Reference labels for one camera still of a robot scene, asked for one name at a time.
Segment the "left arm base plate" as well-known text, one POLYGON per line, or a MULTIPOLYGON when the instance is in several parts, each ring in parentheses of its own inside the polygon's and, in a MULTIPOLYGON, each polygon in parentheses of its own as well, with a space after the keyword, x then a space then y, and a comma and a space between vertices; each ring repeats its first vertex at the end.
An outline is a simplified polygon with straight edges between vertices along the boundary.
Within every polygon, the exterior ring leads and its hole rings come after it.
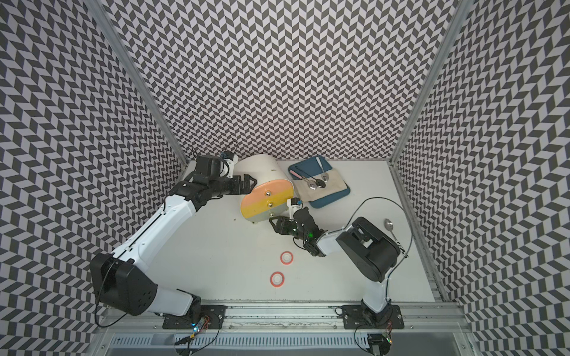
POLYGON ((200 309, 194 309, 188 315, 179 317, 166 314, 163 321, 163 329, 194 330, 202 319, 208 330, 217 330, 223 326, 226 317, 227 306, 222 304, 202 305, 200 309))

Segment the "red tape roll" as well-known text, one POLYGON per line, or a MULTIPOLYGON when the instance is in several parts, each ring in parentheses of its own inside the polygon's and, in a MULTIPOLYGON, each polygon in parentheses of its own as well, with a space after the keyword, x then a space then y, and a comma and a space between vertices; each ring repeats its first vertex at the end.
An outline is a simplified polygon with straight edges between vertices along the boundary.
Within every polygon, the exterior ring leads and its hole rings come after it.
POLYGON ((275 271, 270 276, 270 284, 274 288, 279 288, 279 287, 283 286, 284 281, 285 281, 284 274, 280 271, 275 271))
POLYGON ((280 261, 283 265, 288 266, 294 261, 294 255, 291 252, 283 252, 280 261))

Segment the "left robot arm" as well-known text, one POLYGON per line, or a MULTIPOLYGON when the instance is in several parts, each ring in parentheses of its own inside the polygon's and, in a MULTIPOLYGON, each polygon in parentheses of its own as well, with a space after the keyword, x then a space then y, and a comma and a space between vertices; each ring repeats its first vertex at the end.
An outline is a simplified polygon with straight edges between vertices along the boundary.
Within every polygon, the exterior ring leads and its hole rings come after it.
POLYGON ((194 170, 169 191, 159 209, 143 226, 111 253, 99 253, 90 262, 96 304, 105 304, 128 315, 145 312, 186 317, 199 297, 165 289, 147 274, 160 249, 180 226, 210 200, 225 195, 245 195, 258 181, 253 174, 236 174, 237 156, 199 156, 194 170))

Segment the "yellow drawer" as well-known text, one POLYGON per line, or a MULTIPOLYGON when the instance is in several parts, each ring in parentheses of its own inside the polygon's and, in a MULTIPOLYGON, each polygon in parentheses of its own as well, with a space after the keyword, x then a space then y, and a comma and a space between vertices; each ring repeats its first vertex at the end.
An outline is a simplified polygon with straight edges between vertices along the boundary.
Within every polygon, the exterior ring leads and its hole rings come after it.
POLYGON ((262 221, 271 214, 278 215, 285 212, 288 209, 286 202, 293 196, 292 187, 282 190, 258 187, 243 198, 240 212, 247 220, 262 221))

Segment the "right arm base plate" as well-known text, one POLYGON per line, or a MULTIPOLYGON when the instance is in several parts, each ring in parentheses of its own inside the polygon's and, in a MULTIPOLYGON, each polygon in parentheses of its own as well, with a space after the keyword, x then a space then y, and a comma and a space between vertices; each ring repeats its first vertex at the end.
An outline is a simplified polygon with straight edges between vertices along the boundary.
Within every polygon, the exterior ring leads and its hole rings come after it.
POLYGON ((388 304, 382 311, 375 313, 366 305, 343 305, 340 307, 338 315, 344 324, 345 329, 388 329, 393 330, 405 328, 401 309, 398 305, 388 304))

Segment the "orange top drawer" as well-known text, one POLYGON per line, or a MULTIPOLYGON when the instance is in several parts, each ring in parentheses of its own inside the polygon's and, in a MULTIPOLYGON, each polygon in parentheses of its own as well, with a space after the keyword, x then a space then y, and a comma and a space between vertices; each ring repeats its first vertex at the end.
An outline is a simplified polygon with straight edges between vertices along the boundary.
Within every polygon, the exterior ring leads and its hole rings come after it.
POLYGON ((293 184, 287 179, 275 179, 257 185, 250 194, 246 195, 241 203, 243 208, 253 208, 262 203, 273 202, 278 205, 285 203, 294 196, 293 184))

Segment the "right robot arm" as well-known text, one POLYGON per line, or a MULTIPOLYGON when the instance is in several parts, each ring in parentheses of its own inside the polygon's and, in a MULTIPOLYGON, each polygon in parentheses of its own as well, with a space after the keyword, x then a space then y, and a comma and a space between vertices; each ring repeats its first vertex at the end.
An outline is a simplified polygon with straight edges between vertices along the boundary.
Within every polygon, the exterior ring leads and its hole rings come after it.
POLYGON ((290 235, 314 257, 324 258, 343 252, 368 279, 362 304, 371 314, 380 314, 389 304, 389 274, 403 253, 402 246, 365 217, 358 217, 344 228, 325 231, 317 226, 307 207, 288 217, 271 215, 275 233, 290 235))

